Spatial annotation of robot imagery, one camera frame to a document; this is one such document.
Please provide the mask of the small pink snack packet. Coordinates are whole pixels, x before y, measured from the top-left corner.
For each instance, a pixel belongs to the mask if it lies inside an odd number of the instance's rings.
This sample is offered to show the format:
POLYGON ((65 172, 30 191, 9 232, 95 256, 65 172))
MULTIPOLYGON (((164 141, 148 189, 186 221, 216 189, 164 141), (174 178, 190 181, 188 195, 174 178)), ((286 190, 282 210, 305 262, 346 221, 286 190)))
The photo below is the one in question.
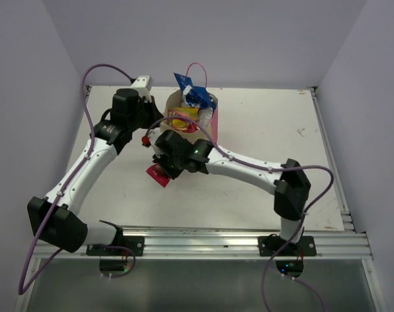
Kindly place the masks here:
POLYGON ((165 188, 170 182, 170 177, 163 171, 163 169, 158 164, 151 165, 146 170, 146 173, 163 188, 165 188))

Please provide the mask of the Fox's fruit candy bag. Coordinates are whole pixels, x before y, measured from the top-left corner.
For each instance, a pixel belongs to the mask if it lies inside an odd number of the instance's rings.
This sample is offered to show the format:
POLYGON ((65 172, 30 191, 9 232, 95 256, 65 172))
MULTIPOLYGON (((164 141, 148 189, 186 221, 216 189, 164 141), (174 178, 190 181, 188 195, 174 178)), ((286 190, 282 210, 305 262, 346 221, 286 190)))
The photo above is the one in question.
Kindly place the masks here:
POLYGON ((207 127, 211 123, 213 110, 211 107, 193 108, 193 107, 174 107, 168 109, 168 117, 172 117, 167 124, 178 131, 184 133, 195 133, 200 130, 197 124, 207 127))

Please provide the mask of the beige Cakes paper bag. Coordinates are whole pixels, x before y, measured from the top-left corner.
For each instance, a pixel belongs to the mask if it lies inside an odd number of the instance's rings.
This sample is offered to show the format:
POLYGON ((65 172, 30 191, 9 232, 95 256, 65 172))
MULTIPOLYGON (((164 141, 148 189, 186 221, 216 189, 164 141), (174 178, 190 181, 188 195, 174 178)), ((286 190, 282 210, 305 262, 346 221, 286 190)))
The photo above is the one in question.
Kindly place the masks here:
MULTIPOLYGON (((204 85, 202 87, 206 88, 206 90, 207 90, 207 75, 206 75, 207 72, 202 64, 200 64, 198 62, 193 62, 193 63, 189 64, 189 66, 187 67, 187 71, 184 75, 191 78, 190 69, 193 66, 199 66, 203 70, 203 73, 205 75, 204 75, 204 85)), ((212 94, 210 92, 209 92, 209 94, 214 98, 214 101, 217 104, 216 110, 213 111, 213 117, 211 119, 210 125, 208 125, 207 127, 203 127, 197 123, 197 126, 200 128, 199 131, 197 131, 195 133, 184 133, 184 132, 181 132, 181 131, 171 128, 167 124, 167 121, 172 119, 172 117, 169 117, 170 118, 169 120, 165 120, 160 123, 161 131, 173 130, 173 131, 179 133, 182 137, 186 138, 188 141, 190 141, 192 143, 195 142, 196 140, 198 140, 199 138, 205 138, 206 136, 204 135, 203 131, 207 131, 209 133, 209 135, 211 136, 211 138, 214 141, 217 141, 217 137, 218 137, 218 99, 216 96, 214 96, 214 94, 212 94)), ((172 109, 174 107, 189 107, 181 99, 181 90, 180 90, 179 86, 178 86, 178 89, 176 91, 174 91, 173 93, 171 93, 169 95, 168 99, 166 100, 166 104, 165 104, 165 108, 164 108, 164 116, 168 117, 168 109, 172 109)))

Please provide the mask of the blue chips bag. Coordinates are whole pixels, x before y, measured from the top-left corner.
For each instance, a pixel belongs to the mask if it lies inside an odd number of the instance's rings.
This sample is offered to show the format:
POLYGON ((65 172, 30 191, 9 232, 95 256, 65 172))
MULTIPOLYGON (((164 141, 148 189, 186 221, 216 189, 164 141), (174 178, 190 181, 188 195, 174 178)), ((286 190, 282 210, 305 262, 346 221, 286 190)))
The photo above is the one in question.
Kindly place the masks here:
POLYGON ((188 76, 174 73, 174 77, 181 90, 181 99, 189 107, 197 109, 207 109, 210 107, 213 111, 216 110, 217 104, 206 88, 195 86, 192 79, 188 76))

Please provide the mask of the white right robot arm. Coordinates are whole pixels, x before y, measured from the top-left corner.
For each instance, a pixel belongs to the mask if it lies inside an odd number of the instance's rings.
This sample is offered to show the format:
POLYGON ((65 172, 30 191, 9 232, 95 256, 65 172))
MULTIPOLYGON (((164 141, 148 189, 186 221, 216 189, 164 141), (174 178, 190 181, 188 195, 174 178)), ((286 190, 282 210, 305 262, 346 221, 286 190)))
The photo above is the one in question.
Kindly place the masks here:
POLYGON ((300 223, 311 183, 298 162, 259 161, 216 147, 206 139, 191 143, 172 130, 154 129, 147 137, 154 150, 154 163, 170 179, 184 171, 213 174, 248 183, 273 195, 273 209, 280 216, 281 252, 293 255, 301 249, 304 226, 300 223))

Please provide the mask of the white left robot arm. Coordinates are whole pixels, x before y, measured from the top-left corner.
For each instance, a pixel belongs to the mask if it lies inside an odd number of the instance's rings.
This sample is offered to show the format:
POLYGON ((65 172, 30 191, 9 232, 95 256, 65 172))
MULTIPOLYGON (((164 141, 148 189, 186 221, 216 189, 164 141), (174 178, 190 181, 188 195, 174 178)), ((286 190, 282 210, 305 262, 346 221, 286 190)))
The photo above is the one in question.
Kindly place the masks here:
POLYGON ((104 221, 87 224, 78 214, 98 177, 132 140, 133 133, 148 129, 162 117, 146 87, 117 90, 111 108, 90 126, 90 138, 70 170, 43 198, 33 197, 28 203, 35 239, 67 252, 101 245, 109 255, 119 254, 124 247, 119 226, 104 221))

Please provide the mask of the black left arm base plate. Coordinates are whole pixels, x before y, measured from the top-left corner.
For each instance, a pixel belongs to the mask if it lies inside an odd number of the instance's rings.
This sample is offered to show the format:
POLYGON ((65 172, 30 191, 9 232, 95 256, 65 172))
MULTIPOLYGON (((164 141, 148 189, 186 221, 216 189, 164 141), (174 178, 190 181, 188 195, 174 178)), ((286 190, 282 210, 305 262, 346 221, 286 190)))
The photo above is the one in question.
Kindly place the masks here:
POLYGON ((89 256, 117 257, 134 255, 141 257, 144 252, 145 238, 143 236, 123 236, 110 245, 88 245, 86 254, 89 256))

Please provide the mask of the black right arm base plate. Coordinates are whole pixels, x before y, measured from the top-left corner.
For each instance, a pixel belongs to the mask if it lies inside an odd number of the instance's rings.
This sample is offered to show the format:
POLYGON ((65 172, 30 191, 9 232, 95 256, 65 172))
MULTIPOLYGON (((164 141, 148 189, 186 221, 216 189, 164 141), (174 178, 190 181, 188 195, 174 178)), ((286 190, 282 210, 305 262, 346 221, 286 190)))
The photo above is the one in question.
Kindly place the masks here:
MULTIPOLYGON (((261 257, 273 256, 286 242, 277 234, 260 236, 257 238, 257 247, 261 257)), ((312 236, 302 236, 297 243, 289 243, 278 256, 296 257, 317 255, 315 241, 312 236)))

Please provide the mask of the aluminium table edge rail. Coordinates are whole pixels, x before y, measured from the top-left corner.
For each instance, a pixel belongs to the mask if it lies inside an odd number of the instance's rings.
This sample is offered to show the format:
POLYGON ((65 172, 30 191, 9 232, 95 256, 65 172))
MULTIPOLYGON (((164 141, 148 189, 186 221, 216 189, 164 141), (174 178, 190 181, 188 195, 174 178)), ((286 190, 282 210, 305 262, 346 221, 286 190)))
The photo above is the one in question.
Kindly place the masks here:
MULTIPOLYGON (((277 231, 261 229, 215 229, 191 227, 125 226, 124 237, 133 241, 130 248, 143 259, 267 259, 266 249, 277 231)), ((284 259, 371 259, 365 234, 347 231, 305 231, 300 251, 281 253, 284 259)))

